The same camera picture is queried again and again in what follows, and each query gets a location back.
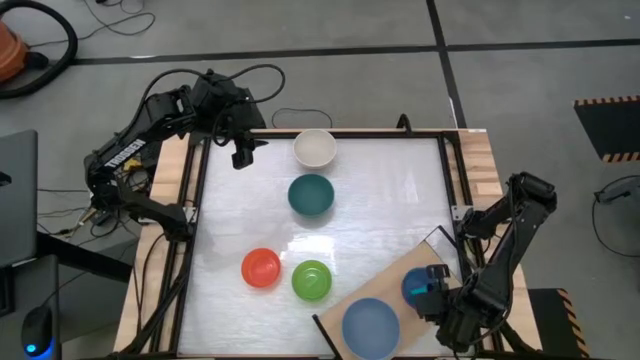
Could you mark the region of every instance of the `white table surface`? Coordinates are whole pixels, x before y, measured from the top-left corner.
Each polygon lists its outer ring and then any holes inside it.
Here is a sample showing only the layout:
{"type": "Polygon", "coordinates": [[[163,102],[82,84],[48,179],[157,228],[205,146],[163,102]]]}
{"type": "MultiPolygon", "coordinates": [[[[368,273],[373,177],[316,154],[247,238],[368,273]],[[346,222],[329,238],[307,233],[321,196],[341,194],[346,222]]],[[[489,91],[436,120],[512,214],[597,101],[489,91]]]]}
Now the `white table surface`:
{"type": "MultiPolygon", "coordinates": [[[[293,140],[269,140],[243,170],[231,165],[233,146],[213,147],[185,303],[180,354],[330,355],[311,319],[322,314],[438,225],[452,232],[440,155],[435,139],[338,139],[329,168],[317,171],[335,189],[335,203],[318,220],[300,218],[287,190],[309,173],[298,165],[293,140]],[[255,289],[240,267],[252,249],[279,255],[275,286],[255,289]],[[319,303],[299,299],[291,287],[295,267],[324,262],[333,275],[319,303]]],[[[428,239],[459,274],[456,252],[443,236],[428,239]]],[[[434,338],[436,328],[404,355],[450,354],[434,338]]]]}

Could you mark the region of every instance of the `blue light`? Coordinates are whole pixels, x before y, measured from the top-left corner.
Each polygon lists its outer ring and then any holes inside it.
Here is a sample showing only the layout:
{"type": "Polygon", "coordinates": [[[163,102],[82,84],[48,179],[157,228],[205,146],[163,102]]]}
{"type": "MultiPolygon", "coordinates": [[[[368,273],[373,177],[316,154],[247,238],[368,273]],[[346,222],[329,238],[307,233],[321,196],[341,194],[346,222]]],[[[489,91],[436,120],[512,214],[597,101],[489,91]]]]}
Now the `blue light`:
{"type": "Polygon", "coordinates": [[[54,350],[54,348],[55,348],[54,340],[51,339],[51,343],[49,344],[49,347],[47,348],[47,350],[45,350],[45,352],[43,352],[42,354],[40,354],[38,356],[29,356],[29,359],[32,359],[32,360],[49,360],[49,359],[53,359],[53,350],[54,350]]]}

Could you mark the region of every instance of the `teal bowl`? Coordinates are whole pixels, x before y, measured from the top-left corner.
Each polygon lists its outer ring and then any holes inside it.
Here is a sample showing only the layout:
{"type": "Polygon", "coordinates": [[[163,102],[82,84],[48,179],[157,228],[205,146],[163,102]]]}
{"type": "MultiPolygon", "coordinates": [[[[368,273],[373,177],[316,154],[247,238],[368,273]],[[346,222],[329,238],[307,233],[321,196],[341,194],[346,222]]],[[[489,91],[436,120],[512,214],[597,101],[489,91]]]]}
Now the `teal bowl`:
{"type": "Polygon", "coordinates": [[[289,205],[295,212],[306,217],[325,213],[331,208],[334,197],[331,182],[316,174],[302,175],[289,186],[289,205]]]}

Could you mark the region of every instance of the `green bowl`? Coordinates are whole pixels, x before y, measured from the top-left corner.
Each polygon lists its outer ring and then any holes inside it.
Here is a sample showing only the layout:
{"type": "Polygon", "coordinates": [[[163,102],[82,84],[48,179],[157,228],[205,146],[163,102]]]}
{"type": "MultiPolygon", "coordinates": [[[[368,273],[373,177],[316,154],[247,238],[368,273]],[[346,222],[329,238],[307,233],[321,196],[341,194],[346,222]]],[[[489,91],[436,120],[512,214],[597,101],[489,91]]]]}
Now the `green bowl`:
{"type": "Polygon", "coordinates": [[[302,300],[319,301],[331,290],[331,271],[320,261],[307,260],[293,271],[291,285],[302,300]]]}
{"type": "Polygon", "coordinates": [[[289,186],[289,204],[303,216],[322,215],[333,204],[334,196],[331,182],[316,174],[302,175],[289,186]]]}

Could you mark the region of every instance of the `black mat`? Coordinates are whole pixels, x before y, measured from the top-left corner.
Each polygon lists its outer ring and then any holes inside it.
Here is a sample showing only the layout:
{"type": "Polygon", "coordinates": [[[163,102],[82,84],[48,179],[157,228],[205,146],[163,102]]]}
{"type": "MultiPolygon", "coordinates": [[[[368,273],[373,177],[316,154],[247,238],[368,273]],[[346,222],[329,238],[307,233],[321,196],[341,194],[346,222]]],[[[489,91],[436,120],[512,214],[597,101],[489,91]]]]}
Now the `black mat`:
{"type": "Polygon", "coordinates": [[[529,289],[529,298],[544,353],[588,358],[589,350],[569,294],[563,289],[529,289]]]}
{"type": "Polygon", "coordinates": [[[602,161],[640,160],[640,96],[576,100],[573,108],[602,161]]]}

